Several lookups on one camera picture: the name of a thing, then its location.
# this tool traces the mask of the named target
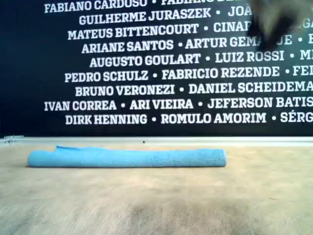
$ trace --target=microfiber cloth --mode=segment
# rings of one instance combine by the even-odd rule
[[[226,152],[223,149],[144,151],[57,146],[53,152],[30,153],[28,166],[81,168],[226,166]]]

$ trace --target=blurry dark object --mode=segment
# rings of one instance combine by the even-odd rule
[[[313,0],[249,0],[253,12],[247,35],[261,37],[258,51],[272,51],[312,14]]]

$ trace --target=floor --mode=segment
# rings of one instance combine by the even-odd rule
[[[0,147],[0,235],[313,234],[311,147],[223,147],[225,168],[26,167],[53,148]]]

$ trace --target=blue towel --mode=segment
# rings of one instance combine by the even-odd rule
[[[57,146],[54,152],[30,153],[28,165],[103,168],[226,166],[226,152],[223,149],[141,151]]]

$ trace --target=white baseboard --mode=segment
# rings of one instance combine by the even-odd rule
[[[313,137],[8,137],[9,144],[313,146]]]

